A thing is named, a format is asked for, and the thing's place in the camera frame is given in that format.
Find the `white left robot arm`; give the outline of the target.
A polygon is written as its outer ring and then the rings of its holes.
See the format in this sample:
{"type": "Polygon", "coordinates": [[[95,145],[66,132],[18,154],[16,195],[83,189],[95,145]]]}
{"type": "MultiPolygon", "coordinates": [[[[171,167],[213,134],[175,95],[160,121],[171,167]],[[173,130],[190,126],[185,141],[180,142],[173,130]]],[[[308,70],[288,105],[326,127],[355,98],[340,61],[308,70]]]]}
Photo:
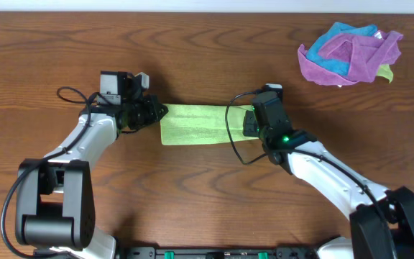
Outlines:
{"type": "Polygon", "coordinates": [[[96,226],[91,171],[122,134],[159,122],[168,112],[147,94],[145,73],[103,71],[100,90],[82,95],[78,123],[40,159],[26,159],[8,196],[17,198],[15,237],[31,258],[117,258],[118,242],[96,226]]]}

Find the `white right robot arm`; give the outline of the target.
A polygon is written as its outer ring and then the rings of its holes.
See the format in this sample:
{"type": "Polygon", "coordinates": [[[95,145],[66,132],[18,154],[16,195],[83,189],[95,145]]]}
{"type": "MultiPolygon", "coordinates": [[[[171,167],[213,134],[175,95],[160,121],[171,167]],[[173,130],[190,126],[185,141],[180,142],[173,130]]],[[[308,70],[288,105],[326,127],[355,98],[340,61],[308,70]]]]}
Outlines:
{"type": "Polygon", "coordinates": [[[391,190],[335,158],[310,133],[293,129],[276,91],[256,91],[254,133],[271,163],[305,181],[349,221],[349,238],[320,246],[319,258],[414,258],[414,193],[391,190]]]}

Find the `green microfiber cloth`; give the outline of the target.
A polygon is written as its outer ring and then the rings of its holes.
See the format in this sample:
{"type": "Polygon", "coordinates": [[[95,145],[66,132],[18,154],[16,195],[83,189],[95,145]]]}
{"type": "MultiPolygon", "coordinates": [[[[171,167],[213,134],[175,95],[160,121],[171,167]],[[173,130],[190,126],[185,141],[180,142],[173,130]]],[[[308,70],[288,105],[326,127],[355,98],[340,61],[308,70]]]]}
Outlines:
{"type": "Polygon", "coordinates": [[[167,104],[168,113],[160,121],[163,145],[214,145],[253,140],[243,135],[246,111],[241,106],[167,104]]]}

